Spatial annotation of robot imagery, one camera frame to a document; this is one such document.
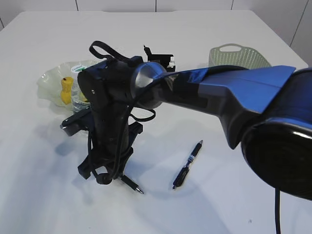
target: pen tip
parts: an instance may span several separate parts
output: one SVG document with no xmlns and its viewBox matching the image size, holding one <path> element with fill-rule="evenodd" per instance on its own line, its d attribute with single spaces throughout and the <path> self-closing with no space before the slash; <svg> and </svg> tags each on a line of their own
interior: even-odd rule
<svg viewBox="0 0 312 234">
<path fill-rule="evenodd" d="M 136 190 L 140 193 L 140 194 L 144 194 L 143 190 L 140 187 L 137 187 Z"/>
</svg>

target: black strap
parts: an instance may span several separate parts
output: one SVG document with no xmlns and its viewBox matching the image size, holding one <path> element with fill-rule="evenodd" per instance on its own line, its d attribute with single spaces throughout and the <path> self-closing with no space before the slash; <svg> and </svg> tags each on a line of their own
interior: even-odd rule
<svg viewBox="0 0 312 234">
<path fill-rule="evenodd" d="M 98 51 L 95 50 L 95 48 L 94 48 L 95 46 L 105 50 L 110 55 L 102 55 L 102 54 L 100 54 Z M 125 62 L 125 63 L 128 63 L 128 61 L 130 60 L 129 58 L 127 58 L 127 57 L 121 55 L 120 53 L 118 53 L 116 50 L 114 50 L 108 44 L 106 44 L 106 43 L 104 43 L 102 41 L 99 41 L 99 40 L 94 41 L 90 45 L 89 51 L 91 52 L 91 54 L 93 54 L 98 59 L 104 59 L 104 58 L 109 59 L 109 58 L 114 57 L 114 58 L 118 59 L 119 61 L 122 61 L 122 62 Z"/>
<path fill-rule="evenodd" d="M 156 117 L 156 111 L 154 111 L 154 110 L 148 110 L 148 109 L 145 109 L 145 110 L 147 110 L 147 111 L 149 111 L 149 112 L 152 112 L 153 115 L 150 116 L 150 117 L 147 117 L 147 118 L 137 118 L 137 117 L 135 117 L 135 116 L 132 115 L 132 114 L 130 114 L 129 116 L 132 117 L 132 118 L 133 118 L 135 121 L 137 121 L 137 122 L 148 122 L 148 121 L 151 121 L 152 119 L 154 119 L 154 118 Z"/>
</svg>

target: black pen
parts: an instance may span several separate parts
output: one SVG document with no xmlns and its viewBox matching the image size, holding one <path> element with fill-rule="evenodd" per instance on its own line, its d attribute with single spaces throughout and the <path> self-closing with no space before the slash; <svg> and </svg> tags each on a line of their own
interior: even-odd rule
<svg viewBox="0 0 312 234">
<path fill-rule="evenodd" d="M 187 159 L 187 163 L 185 164 L 185 166 L 181 169 L 181 171 L 179 172 L 179 174 L 177 175 L 177 177 L 174 180 L 174 186 L 172 187 L 172 189 L 174 190 L 176 187 L 180 187 L 183 182 L 184 179 L 187 175 L 187 173 L 189 172 L 189 167 L 191 165 L 191 163 L 194 161 L 195 157 L 198 154 L 198 151 L 200 150 L 201 146 L 203 144 L 203 140 L 201 140 L 199 143 L 197 143 L 197 145 L 195 146 L 195 148 L 193 149 L 191 155 L 189 156 L 189 158 Z"/>
</svg>

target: pen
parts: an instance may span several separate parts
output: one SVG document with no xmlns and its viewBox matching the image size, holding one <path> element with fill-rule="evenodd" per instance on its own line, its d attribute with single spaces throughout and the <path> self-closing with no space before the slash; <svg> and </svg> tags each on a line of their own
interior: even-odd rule
<svg viewBox="0 0 312 234">
<path fill-rule="evenodd" d="M 126 175 L 121 175 L 120 176 L 121 180 L 128 185 L 130 188 L 132 188 L 134 191 L 139 192 L 140 194 L 144 194 L 143 190 L 136 184 L 134 183 L 132 180 L 130 180 L 128 178 L 128 176 Z"/>
<path fill-rule="evenodd" d="M 176 187 L 180 187 L 183 182 L 184 179 L 187 175 L 187 173 L 189 172 L 189 167 L 191 165 L 191 163 L 194 161 L 195 157 L 198 154 L 198 151 L 200 150 L 201 146 L 203 144 L 203 140 L 201 140 L 199 143 L 197 143 L 197 145 L 195 146 L 195 148 L 193 149 L 193 151 L 191 152 L 191 155 L 189 156 L 189 158 L 187 159 L 187 163 L 185 164 L 185 166 L 181 169 L 181 171 L 179 172 L 179 174 L 177 175 L 177 177 L 174 180 L 174 186 L 172 187 L 172 189 L 174 190 Z"/>
</svg>

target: white wall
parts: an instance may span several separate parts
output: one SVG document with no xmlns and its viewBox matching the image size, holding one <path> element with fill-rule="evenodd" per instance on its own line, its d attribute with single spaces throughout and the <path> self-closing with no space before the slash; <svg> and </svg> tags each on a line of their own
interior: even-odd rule
<svg viewBox="0 0 312 234">
<path fill-rule="evenodd" d="M 22 11 L 76 11 L 75 0 L 0 0 L 4 26 Z"/>
<path fill-rule="evenodd" d="M 174 10 L 253 10 L 290 45 L 308 0 L 77 0 L 79 10 L 154 12 Z M 312 66 L 312 3 L 299 25 L 292 48 Z M 22 11 L 76 11 L 75 0 L 0 0 L 4 26 Z"/>
<path fill-rule="evenodd" d="M 312 0 L 307 8 L 292 42 L 292 49 L 312 67 Z"/>
<path fill-rule="evenodd" d="M 155 0 L 77 0 L 80 11 L 154 12 Z"/>
<path fill-rule="evenodd" d="M 230 10 L 232 0 L 157 0 L 157 11 Z"/>
<path fill-rule="evenodd" d="M 254 11 L 290 45 L 307 0 L 234 0 L 233 10 Z"/>
</svg>

